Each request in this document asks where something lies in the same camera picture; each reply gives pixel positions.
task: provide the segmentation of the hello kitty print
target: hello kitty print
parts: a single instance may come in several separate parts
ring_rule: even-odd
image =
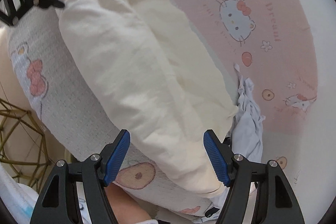
[[[266,116],[265,134],[302,134],[318,98],[315,48],[300,1],[173,1],[230,75],[223,74],[227,87],[236,86],[234,63],[253,80],[253,98]],[[230,95],[234,98],[236,90]]]
[[[251,9],[244,0],[223,0],[219,14],[226,30],[234,40],[240,42],[240,46],[256,27],[250,18]]]
[[[42,116],[42,101],[48,92],[49,83],[44,77],[42,60],[31,61],[29,58],[29,46],[26,42],[21,43],[16,50],[10,54],[16,77],[23,87],[31,107],[36,111],[37,116]]]

